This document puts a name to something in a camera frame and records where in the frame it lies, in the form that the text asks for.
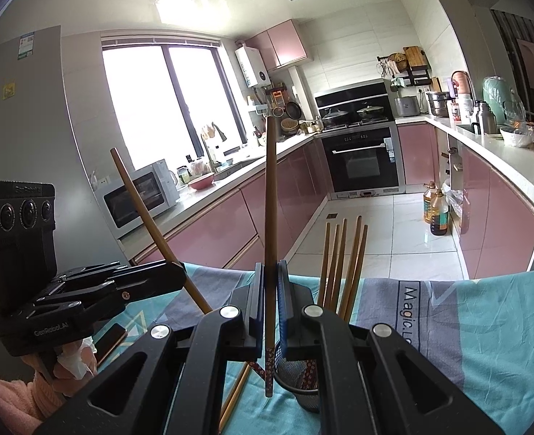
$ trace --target black smartphone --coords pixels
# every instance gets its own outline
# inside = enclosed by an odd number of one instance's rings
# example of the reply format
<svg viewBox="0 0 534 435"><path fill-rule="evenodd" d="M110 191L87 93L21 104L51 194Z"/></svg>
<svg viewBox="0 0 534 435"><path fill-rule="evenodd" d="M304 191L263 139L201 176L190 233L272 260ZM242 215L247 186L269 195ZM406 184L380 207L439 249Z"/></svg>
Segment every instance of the black smartphone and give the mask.
<svg viewBox="0 0 534 435"><path fill-rule="evenodd" d="M114 350L115 347L120 345L122 340L126 338L128 331L122 327L120 324L114 324L108 330L105 331L105 334L102 335L97 342L95 342L96 350L96 361L98 366L100 366L104 360L108 357L110 353Z"/></svg>

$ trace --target microwave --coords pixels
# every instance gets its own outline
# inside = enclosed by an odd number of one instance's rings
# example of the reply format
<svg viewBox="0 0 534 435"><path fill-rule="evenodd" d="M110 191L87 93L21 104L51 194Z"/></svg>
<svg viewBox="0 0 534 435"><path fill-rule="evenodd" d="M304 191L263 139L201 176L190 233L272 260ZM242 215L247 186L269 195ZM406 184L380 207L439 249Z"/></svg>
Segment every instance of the microwave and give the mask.
<svg viewBox="0 0 534 435"><path fill-rule="evenodd" d="M168 170L164 159L130 173L130 178L153 218L175 206L180 198L176 176ZM115 238L119 239L142 224L121 179L98 188L94 194Z"/></svg>

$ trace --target white water heater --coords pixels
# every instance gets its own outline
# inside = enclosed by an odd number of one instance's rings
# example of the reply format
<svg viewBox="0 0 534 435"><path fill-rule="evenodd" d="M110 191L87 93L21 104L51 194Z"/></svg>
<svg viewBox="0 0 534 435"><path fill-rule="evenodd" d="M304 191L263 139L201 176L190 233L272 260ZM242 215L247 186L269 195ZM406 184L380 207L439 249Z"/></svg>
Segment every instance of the white water heater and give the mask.
<svg viewBox="0 0 534 435"><path fill-rule="evenodd" d="M258 49L242 46L234 52L249 88L271 84L267 69Z"/></svg>

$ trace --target cooking oil bottle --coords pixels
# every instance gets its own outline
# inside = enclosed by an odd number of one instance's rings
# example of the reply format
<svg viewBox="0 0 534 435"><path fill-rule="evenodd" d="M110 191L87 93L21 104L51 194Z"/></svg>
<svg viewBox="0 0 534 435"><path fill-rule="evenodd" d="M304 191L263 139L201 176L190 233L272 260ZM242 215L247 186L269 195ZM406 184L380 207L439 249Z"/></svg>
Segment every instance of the cooking oil bottle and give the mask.
<svg viewBox="0 0 534 435"><path fill-rule="evenodd" d="M433 235L445 235L448 232L448 203L439 188L430 204L430 232Z"/></svg>
<svg viewBox="0 0 534 435"><path fill-rule="evenodd" d="M430 183L424 183L424 186L428 188L424 193L424 222L430 224L430 203L436 192L436 183L430 181Z"/></svg>

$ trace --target countertop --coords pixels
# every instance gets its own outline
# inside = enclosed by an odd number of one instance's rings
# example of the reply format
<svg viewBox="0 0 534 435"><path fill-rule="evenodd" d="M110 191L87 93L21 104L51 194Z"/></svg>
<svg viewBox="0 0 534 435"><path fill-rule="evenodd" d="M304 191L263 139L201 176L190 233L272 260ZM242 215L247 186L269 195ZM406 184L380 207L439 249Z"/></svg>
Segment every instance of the countertop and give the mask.
<svg viewBox="0 0 534 435"><path fill-rule="evenodd" d="M396 124L426 121L475 151L508 178L534 204L534 150L505 145L487 135L480 136L451 124L447 117L429 115L398 117Z"/></svg>
<svg viewBox="0 0 534 435"><path fill-rule="evenodd" d="M277 159L283 158L286 155L291 154L295 149L304 146L313 136L313 134L300 134L293 136L284 142L278 142ZM253 175L263 170L265 168L265 148L247 147L247 149L248 155L246 155L246 158L257 157L256 162L236 171L224 180L215 181L212 186L206 190L196 191L188 187L181 190L181 198L179 202L176 203L176 206L164 211L162 214L154 218L160 232L162 232L162 234L170 232L188 218L195 215L203 207L208 206L208 204L211 204L213 201L227 194L230 190L239 186L245 180L248 180ZM128 259L134 258L141 251L154 243L144 225L127 233L127 235L119 239L118 242L124 255L126 255L126 258Z"/></svg>

